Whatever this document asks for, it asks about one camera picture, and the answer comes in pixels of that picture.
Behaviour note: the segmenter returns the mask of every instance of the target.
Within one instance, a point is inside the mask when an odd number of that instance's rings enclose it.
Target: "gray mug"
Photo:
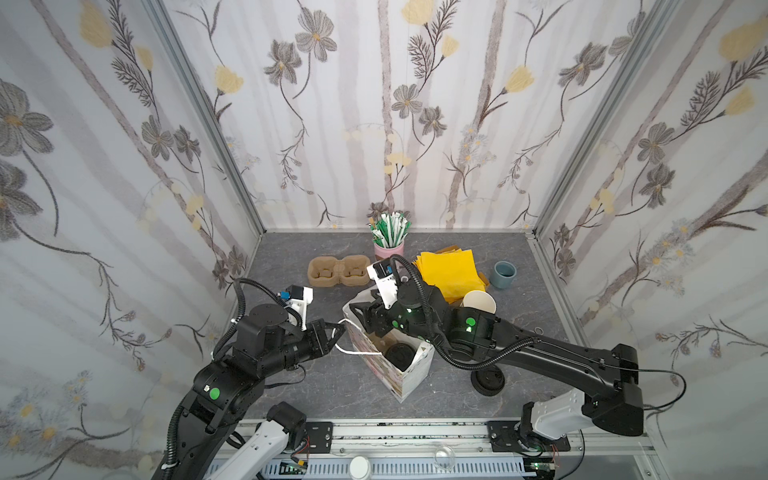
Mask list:
[[[512,285],[517,274],[518,269],[508,261],[496,262],[491,272],[491,285],[499,289],[508,288]]]

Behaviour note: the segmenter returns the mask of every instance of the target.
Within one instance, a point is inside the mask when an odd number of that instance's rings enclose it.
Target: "white cap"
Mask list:
[[[355,457],[349,464],[349,476],[354,480],[369,480],[371,470],[371,462],[366,457]]]

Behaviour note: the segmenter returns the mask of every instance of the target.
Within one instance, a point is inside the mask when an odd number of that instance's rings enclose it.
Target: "pink cup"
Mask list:
[[[376,242],[373,243],[373,253],[376,255],[377,260],[384,260],[385,258],[390,258],[392,255],[402,255],[405,251],[405,242],[402,242],[400,245],[393,248],[379,247]]]

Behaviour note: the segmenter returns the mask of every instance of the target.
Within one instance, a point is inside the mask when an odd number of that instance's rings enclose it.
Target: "white paper cup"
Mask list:
[[[483,312],[496,313],[496,301],[482,290],[473,290],[464,295],[462,306],[476,308]]]

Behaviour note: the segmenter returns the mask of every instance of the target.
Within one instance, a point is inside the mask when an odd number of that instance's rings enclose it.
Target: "gray marble tabletop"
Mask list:
[[[511,261],[518,268],[512,287],[488,288],[497,304],[496,314],[523,328],[540,327],[545,335],[566,340],[523,233],[411,233],[406,239],[405,256],[415,258],[422,251],[437,251],[450,245],[471,249],[478,272],[486,276],[497,261]],[[373,258],[369,233],[268,233],[259,246],[249,277],[275,291],[291,284],[307,285],[306,271],[312,258],[330,255],[341,259],[359,253]],[[316,288],[309,318],[338,321],[343,316],[342,306],[364,288],[341,284]],[[267,301],[261,292],[248,286],[245,294],[248,309]],[[339,344],[352,348],[346,336]],[[472,388],[469,372],[455,369],[435,355],[427,377],[399,403],[355,356],[334,350],[322,359],[306,362],[305,367],[307,376],[303,382],[265,391],[247,418],[263,418],[271,405],[281,401],[312,419],[519,416],[524,403],[550,399],[570,389],[544,376],[501,366],[506,387],[496,396],[482,396]],[[270,377],[269,382],[289,382],[300,377],[298,370],[282,372]]]

